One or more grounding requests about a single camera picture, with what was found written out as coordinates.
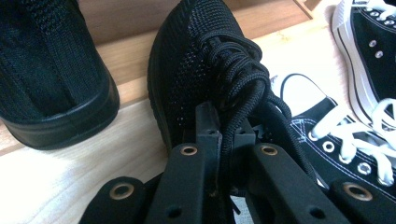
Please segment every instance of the black rubber sole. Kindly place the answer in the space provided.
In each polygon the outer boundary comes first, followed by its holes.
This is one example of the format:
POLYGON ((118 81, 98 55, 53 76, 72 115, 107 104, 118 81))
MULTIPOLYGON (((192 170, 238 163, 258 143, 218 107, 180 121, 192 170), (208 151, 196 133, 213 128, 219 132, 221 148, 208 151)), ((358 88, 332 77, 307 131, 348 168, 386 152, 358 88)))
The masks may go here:
POLYGON ((162 33, 167 26, 168 19, 166 19, 158 31, 154 39, 154 43, 148 60, 148 98, 151 108, 154 113, 154 118, 157 120, 157 125, 161 131, 161 136, 166 144, 168 152, 172 149, 171 134, 166 122, 166 116, 163 111, 163 102, 161 95, 161 81, 159 75, 161 73, 159 66, 160 45, 163 42, 162 33))
POLYGON ((83 105, 42 120, 4 120, 16 139, 35 149, 56 149, 81 142, 102 131, 117 116, 120 96, 111 75, 83 105))

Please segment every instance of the white shoelace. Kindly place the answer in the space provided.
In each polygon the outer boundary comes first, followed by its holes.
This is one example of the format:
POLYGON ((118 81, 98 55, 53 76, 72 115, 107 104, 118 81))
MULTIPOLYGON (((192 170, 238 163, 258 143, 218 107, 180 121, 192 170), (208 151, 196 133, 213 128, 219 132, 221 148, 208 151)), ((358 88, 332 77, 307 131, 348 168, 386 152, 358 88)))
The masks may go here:
POLYGON ((392 105, 393 111, 396 109, 396 100, 385 99, 378 103, 372 114, 373 128, 360 122, 347 122, 346 117, 349 110, 338 105, 331 110, 312 129, 310 135, 313 139, 320 139, 328 134, 342 140, 340 150, 340 161, 350 163, 355 158, 357 150, 375 158, 377 163, 378 182, 384 186, 391 186, 394 183, 392 162, 396 166, 396 121, 387 123, 383 128, 383 120, 389 118, 385 112, 392 105), (368 133, 363 139, 355 138, 353 133, 368 133))
POLYGON ((384 0, 358 0, 355 1, 355 5, 353 7, 368 7, 376 10, 383 11, 379 18, 384 21, 388 16, 394 15, 396 16, 396 7, 386 4, 384 0))

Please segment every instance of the black high-top sneaker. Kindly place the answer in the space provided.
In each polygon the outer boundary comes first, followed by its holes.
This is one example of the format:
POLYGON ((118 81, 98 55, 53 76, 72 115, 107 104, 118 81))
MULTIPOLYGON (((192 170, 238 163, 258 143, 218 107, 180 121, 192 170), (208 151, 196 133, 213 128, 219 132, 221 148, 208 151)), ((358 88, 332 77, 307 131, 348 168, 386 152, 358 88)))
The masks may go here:
MULTIPOLYGON (((343 0, 332 16, 332 33, 346 59, 352 108, 370 124, 378 102, 396 99, 396 1, 343 0)), ((393 110, 387 112, 384 122, 394 128, 393 110)))
MULTIPOLYGON (((353 120, 347 108, 304 75, 274 77, 272 82, 274 93, 290 107, 290 126, 329 197, 356 223, 394 223, 395 132, 353 120)), ((379 118, 372 119, 381 128, 389 104, 396 100, 375 108, 379 118)))
POLYGON ((116 117, 116 85, 76 0, 1 1, 0 31, 0 117, 19 141, 66 147, 116 117))
POLYGON ((148 96, 168 151, 182 143, 185 130, 194 130, 196 106, 211 101, 218 110, 219 175, 225 190, 231 182, 233 135, 246 118, 270 127, 272 143, 289 149, 302 169, 315 176, 291 135, 289 109, 271 92, 261 58, 260 48, 244 38, 220 0, 181 1, 160 28, 150 53, 148 96))

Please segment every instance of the white rubber sole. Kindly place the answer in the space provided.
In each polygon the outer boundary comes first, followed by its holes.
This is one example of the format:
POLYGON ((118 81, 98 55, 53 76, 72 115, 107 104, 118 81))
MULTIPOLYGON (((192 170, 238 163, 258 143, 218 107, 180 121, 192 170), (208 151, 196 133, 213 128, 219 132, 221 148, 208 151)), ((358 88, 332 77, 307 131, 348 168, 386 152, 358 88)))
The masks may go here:
POLYGON ((355 37, 350 25, 352 1, 343 0, 332 17, 332 34, 346 60, 349 87, 349 102, 361 122, 370 125, 371 115, 378 104, 356 48, 355 37))

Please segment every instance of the wooden floor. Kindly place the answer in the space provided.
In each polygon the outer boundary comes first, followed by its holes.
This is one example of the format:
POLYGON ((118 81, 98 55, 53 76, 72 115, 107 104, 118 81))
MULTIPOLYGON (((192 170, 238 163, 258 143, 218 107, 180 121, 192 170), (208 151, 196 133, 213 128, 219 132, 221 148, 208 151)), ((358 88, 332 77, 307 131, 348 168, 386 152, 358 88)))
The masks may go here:
MULTIPOLYGON (((78 223, 108 180, 127 175, 147 181, 166 164, 147 100, 146 70, 156 29, 177 0, 109 2, 80 1, 98 51, 116 79, 120 112, 93 138, 53 151, 25 147, 0 123, 0 223, 78 223), (125 13, 139 15, 147 7, 155 10, 148 21, 125 13), (134 27, 122 22, 128 20, 134 27), (145 29, 138 29, 140 22, 148 23, 145 29), (104 34, 105 29, 114 32, 104 34)), ((262 63, 271 76, 306 74, 339 104, 348 105, 347 69, 329 27, 337 2, 322 0, 312 13, 290 0, 230 0, 227 4, 247 36, 261 46, 262 63)))

